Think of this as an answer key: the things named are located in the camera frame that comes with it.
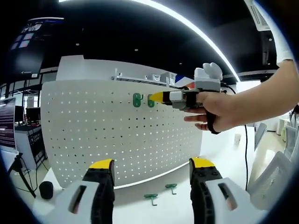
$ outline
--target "finger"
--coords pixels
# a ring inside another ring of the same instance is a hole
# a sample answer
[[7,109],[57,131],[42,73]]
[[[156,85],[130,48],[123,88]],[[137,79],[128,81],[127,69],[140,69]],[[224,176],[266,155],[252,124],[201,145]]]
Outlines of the finger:
[[201,121],[201,122],[207,122],[206,115],[196,115],[196,116],[187,116],[184,117],[184,121]]
[[195,126],[202,131],[208,131],[209,128],[207,127],[207,124],[195,124]]
[[203,106],[197,109],[184,109],[183,111],[187,113],[206,113],[206,110]]
[[199,94],[196,95],[196,102],[203,103],[209,94],[210,92],[200,92]]

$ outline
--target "wall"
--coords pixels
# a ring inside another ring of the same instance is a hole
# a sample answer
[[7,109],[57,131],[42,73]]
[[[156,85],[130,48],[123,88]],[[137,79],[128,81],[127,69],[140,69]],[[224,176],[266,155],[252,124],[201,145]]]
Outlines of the wall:
[[149,66],[108,61],[84,59],[82,55],[64,56],[61,58],[56,80],[74,80],[74,79],[103,79],[111,80],[115,74],[115,68],[118,73],[125,77],[144,78],[145,75],[161,75],[167,71],[156,69]]
[[236,88],[237,88],[238,92],[243,92],[243,91],[249,90],[251,88],[254,88],[254,87],[256,87],[256,86],[258,86],[260,84],[261,84],[260,80],[238,82],[236,84]]

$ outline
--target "human hand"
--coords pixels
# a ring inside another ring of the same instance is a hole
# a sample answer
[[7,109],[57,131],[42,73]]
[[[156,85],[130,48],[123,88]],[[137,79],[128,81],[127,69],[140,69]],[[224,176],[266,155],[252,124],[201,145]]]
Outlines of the human hand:
[[[234,96],[217,92],[200,92],[197,94],[196,101],[202,103],[203,107],[198,109],[186,109],[185,112],[199,113],[200,115],[186,116],[185,121],[207,122],[206,111],[216,115],[214,130],[216,132],[226,131],[236,126],[236,108],[234,105]],[[207,124],[195,124],[200,129],[209,130]]]

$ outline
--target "green peg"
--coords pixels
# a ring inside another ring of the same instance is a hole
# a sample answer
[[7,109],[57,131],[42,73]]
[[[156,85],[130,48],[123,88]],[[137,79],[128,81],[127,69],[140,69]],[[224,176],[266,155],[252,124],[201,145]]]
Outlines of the green peg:
[[177,193],[174,193],[174,192],[173,192],[173,189],[174,189],[177,185],[178,185],[177,183],[171,183],[171,184],[166,184],[165,187],[166,187],[166,188],[171,188],[171,193],[172,193],[173,195],[176,195]]
[[158,194],[149,194],[149,195],[144,195],[145,198],[150,198],[151,199],[151,204],[152,206],[157,206],[156,204],[154,204],[154,198],[158,197]]

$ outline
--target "human arm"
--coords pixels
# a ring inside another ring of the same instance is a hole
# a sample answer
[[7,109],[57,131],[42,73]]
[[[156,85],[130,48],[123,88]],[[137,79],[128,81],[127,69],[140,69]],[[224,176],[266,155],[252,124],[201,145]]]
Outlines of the human arm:
[[[295,63],[284,60],[269,80],[250,90],[235,95],[202,92],[197,101],[202,102],[204,108],[186,112],[201,115],[185,117],[185,121],[206,122],[207,110],[216,115],[214,129],[217,132],[284,114],[299,102],[299,76]],[[206,124],[196,124],[196,127],[208,130]]]

